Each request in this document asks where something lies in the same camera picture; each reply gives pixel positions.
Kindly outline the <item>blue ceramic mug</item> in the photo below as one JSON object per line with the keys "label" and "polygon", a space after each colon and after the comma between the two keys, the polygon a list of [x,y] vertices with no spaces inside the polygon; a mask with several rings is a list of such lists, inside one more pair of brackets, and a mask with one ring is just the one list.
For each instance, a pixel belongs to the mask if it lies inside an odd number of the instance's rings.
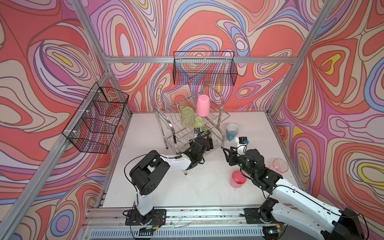
{"label": "blue ceramic mug", "polygon": [[239,126],[236,124],[228,124],[226,128],[226,138],[228,141],[232,141],[236,138],[239,132]]}

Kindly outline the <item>green transparent cup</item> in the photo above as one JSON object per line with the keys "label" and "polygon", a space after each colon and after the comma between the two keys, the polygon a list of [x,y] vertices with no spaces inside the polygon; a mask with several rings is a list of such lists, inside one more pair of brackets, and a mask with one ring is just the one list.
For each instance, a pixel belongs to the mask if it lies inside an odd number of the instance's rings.
{"label": "green transparent cup", "polygon": [[201,128],[201,131],[202,131],[202,134],[201,134],[201,136],[203,137],[203,138],[211,138],[212,137],[212,131],[211,131],[211,129],[209,128],[209,127],[207,127],[207,126],[205,126],[205,127],[202,127]]}
{"label": "green transparent cup", "polygon": [[191,107],[184,107],[181,110],[181,125],[184,128],[192,129],[195,125],[195,112]]}

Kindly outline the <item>pink plastic cup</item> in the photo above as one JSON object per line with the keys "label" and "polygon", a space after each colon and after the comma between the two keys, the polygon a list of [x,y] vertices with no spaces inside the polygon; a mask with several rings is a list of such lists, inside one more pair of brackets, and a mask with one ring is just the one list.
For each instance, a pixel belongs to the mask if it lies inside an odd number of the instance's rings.
{"label": "pink plastic cup", "polygon": [[206,117],[210,113],[210,98],[207,95],[200,95],[197,99],[196,113],[199,117]]}
{"label": "pink plastic cup", "polygon": [[230,185],[234,189],[242,187],[247,181],[247,178],[242,174],[240,170],[234,171],[231,175]]}

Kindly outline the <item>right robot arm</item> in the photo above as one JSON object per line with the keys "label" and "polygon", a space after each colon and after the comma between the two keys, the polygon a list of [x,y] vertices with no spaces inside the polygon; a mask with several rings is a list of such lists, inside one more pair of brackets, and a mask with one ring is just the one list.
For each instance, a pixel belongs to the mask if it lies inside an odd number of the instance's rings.
{"label": "right robot arm", "polygon": [[238,166],[241,174],[269,195],[259,208],[262,222],[290,225],[317,240],[367,240],[361,214],[345,208],[340,210],[302,191],[284,177],[267,168],[264,157],[256,149],[243,155],[238,149],[223,149],[227,163]]}

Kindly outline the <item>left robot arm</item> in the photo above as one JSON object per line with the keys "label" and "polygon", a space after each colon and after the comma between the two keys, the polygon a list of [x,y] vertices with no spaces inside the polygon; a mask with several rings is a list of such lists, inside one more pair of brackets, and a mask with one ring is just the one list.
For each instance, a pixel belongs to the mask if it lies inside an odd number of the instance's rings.
{"label": "left robot arm", "polygon": [[204,155],[213,149],[210,138],[197,138],[181,154],[163,156],[156,150],[142,155],[142,159],[130,170],[126,178],[137,192],[134,209],[141,217],[151,214],[152,192],[160,185],[168,172],[188,171],[205,162]]}

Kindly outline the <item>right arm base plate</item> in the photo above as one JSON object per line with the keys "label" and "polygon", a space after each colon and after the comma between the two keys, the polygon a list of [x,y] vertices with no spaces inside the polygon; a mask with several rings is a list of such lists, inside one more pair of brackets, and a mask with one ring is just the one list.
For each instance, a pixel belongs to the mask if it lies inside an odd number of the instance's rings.
{"label": "right arm base plate", "polygon": [[259,208],[245,208],[243,213],[239,214],[240,217],[246,219],[247,224],[267,224],[267,225],[284,225],[285,223],[277,221],[272,213]]}

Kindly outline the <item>light green ceramic mug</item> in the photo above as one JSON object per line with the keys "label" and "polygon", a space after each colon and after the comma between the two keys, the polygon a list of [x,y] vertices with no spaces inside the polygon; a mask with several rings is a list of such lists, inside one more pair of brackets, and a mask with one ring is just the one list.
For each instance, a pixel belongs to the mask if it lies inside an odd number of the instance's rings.
{"label": "light green ceramic mug", "polygon": [[205,125],[204,119],[202,117],[195,117],[195,124],[194,128],[195,129],[202,129]]}

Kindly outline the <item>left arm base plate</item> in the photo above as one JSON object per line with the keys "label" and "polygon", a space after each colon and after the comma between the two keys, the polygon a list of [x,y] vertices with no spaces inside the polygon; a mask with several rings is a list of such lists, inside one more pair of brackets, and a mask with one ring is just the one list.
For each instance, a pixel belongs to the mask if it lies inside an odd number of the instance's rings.
{"label": "left arm base plate", "polygon": [[141,215],[138,210],[127,210],[124,212],[126,226],[153,226],[161,227],[166,223],[167,210],[153,209],[146,215]]}

